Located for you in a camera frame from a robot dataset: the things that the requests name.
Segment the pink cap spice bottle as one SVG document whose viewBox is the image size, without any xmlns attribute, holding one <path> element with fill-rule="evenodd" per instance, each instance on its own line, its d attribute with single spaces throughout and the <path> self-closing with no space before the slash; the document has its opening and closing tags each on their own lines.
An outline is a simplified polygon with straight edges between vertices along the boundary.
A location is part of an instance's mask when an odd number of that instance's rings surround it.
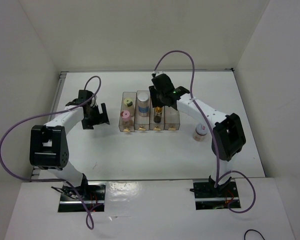
<svg viewBox="0 0 300 240">
<path fill-rule="evenodd" d="M 133 126 L 133 120 L 130 116 L 130 113 L 126 110 L 123 110 L 121 113 L 120 113 L 120 117 L 121 117 L 121 120 L 122 120 L 122 125 L 125 127 L 125 128 L 130 128 L 131 126 Z"/>
</svg>

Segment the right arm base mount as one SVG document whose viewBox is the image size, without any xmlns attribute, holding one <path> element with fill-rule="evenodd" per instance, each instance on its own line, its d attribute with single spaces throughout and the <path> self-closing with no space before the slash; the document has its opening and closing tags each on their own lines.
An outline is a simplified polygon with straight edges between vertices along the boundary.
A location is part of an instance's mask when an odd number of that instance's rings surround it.
<svg viewBox="0 0 300 240">
<path fill-rule="evenodd" d="M 193 182 L 189 190 L 194 194 L 196 210 L 240 209 L 241 203 L 236 182 L 231 180 L 222 190 L 217 191 L 207 180 Z"/>
</svg>

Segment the red label spice jar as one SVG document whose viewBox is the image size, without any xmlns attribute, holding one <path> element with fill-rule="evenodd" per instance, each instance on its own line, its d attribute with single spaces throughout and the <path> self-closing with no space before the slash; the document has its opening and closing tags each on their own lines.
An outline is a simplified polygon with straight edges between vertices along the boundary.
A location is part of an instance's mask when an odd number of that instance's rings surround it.
<svg viewBox="0 0 300 240">
<path fill-rule="evenodd" d="M 199 123 L 193 132 L 193 139 L 197 142 L 201 142 L 208 134 L 208 132 L 209 129 L 204 124 Z"/>
</svg>

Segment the white blue cylindrical shaker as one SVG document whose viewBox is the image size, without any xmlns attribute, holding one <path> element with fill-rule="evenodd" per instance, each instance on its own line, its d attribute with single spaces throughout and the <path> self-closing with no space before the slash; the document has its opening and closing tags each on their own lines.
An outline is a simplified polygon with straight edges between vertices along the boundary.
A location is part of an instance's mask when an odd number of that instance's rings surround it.
<svg viewBox="0 0 300 240">
<path fill-rule="evenodd" d="M 150 96 L 147 92 L 141 91 L 137 93 L 137 112 L 141 117 L 149 115 Z"/>
</svg>

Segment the black gold pepper grinder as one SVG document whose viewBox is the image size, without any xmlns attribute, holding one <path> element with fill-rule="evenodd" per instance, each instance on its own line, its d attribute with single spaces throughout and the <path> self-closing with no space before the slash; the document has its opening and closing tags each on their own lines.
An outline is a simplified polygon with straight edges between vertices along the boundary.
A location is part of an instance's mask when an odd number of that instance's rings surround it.
<svg viewBox="0 0 300 240">
<path fill-rule="evenodd" d="M 159 124 L 162 121 L 162 114 L 163 114 L 163 107 L 157 106 L 154 108 L 153 121 L 156 124 Z"/>
</svg>

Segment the yellow cap spice bottle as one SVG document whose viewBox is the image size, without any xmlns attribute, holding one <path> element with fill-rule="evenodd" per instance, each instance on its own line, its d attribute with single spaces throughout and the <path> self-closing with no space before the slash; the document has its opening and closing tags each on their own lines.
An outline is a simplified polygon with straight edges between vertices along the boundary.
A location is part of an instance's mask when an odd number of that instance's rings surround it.
<svg viewBox="0 0 300 240">
<path fill-rule="evenodd" d="M 135 116 L 135 106 L 132 98 L 127 97 L 123 100 L 123 110 L 128 111 L 131 118 Z"/>
</svg>

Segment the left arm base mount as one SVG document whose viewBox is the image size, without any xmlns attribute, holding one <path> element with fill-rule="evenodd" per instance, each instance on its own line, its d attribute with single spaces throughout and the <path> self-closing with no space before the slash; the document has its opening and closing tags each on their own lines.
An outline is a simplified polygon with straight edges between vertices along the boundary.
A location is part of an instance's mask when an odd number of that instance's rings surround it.
<svg viewBox="0 0 300 240">
<path fill-rule="evenodd" d="M 77 213 L 86 211 L 79 197 L 69 186 L 63 185 L 62 188 L 56 188 L 56 191 L 60 193 L 58 205 L 59 213 Z M 105 210 L 105 181 L 89 181 L 88 193 L 83 193 L 79 189 L 77 191 L 80 193 L 88 210 L 92 212 L 103 212 Z"/>
</svg>

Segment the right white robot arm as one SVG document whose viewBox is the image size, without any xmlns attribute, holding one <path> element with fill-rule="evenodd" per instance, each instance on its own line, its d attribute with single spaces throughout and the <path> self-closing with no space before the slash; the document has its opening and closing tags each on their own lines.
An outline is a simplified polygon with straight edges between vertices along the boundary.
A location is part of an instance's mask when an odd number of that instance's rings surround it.
<svg viewBox="0 0 300 240">
<path fill-rule="evenodd" d="M 174 87 L 164 72 L 153 72 L 149 87 L 154 107 L 170 107 L 184 113 L 211 131 L 211 149 L 217 157 L 215 171 L 209 176 L 209 191 L 221 196 L 227 190 L 232 167 L 230 161 L 246 144 L 246 137 L 240 117 L 220 112 L 195 98 L 183 86 Z"/>
</svg>

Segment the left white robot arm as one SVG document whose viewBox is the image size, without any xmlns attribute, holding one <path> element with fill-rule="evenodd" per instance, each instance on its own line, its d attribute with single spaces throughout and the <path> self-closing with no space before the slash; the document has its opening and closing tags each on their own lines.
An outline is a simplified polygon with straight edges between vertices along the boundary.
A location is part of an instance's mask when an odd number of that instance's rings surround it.
<svg viewBox="0 0 300 240">
<path fill-rule="evenodd" d="M 94 194 L 87 177 L 70 163 L 67 134 L 81 123 L 84 130 L 110 124 L 106 104 L 99 107 L 96 95 L 86 89 L 78 91 L 78 97 L 66 104 L 65 112 L 44 125 L 35 125 L 30 134 L 29 161 L 34 167 L 53 173 L 66 184 L 62 192 L 78 200 Z"/>
</svg>

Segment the clear organizer bin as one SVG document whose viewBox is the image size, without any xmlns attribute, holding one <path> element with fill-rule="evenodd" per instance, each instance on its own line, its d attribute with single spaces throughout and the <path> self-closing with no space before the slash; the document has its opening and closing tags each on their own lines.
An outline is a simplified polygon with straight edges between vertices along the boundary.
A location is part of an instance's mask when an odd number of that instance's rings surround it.
<svg viewBox="0 0 300 240">
<path fill-rule="evenodd" d="M 163 112 L 162 112 L 162 119 L 160 123 L 155 123 L 154 122 L 154 108 L 152 106 L 152 102 L 150 99 L 150 120 L 149 120 L 149 129 L 153 131 L 163 131 L 165 127 L 165 111 L 163 107 Z"/>
<path fill-rule="evenodd" d="M 137 93 L 147 92 L 149 94 L 149 114 L 146 117 L 142 117 L 138 114 L 138 103 L 137 103 Z M 146 90 L 138 90 L 136 92 L 136 102 L 135 102 L 135 117 L 134 117 L 134 128 L 137 131 L 148 131 L 150 129 L 150 92 Z"/>
<path fill-rule="evenodd" d="M 136 98 L 136 92 L 125 91 L 122 93 L 118 124 L 121 132 L 131 133 L 135 131 Z"/>
<path fill-rule="evenodd" d="M 180 128 L 180 113 L 175 109 L 177 106 L 178 90 L 174 89 L 164 97 L 164 129 L 177 131 Z"/>
</svg>

